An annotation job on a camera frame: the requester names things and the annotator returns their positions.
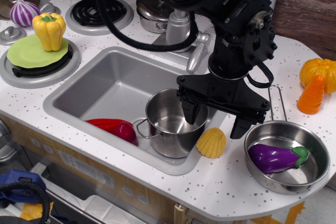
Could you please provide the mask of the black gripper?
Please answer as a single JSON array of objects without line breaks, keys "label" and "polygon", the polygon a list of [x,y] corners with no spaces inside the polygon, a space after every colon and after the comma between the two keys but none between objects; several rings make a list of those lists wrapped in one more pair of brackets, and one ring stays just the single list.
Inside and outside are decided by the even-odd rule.
[{"label": "black gripper", "polygon": [[233,114],[236,118],[230,134],[232,139],[240,139],[252,125],[263,123],[270,110],[270,103],[244,79],[225,80],[208,73],[179,76],[176,82],[186,122],[195,123],[202,104]]}]

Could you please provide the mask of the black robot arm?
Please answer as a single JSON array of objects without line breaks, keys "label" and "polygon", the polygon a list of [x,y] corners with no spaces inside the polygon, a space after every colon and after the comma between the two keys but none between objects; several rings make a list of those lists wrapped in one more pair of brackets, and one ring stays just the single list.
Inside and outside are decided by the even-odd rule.
[{"label": "black robot arm", "polygon": [[265,61],[273,58],[277,48],[270,0],[164,1],[178,10],[198,12],[215,28],[214,50],[208,60],[209,73],[177,79],[177,93],[186,121],[193,124],[200,105],[206,105],[235,115],[230,136],[241,138],[252,125],[264,121],[271,107],[269,101],[246,83],[253,67],[258,67],[268,82],[252,81],[252,85],[267,88],[274,79],[265,66]]}]

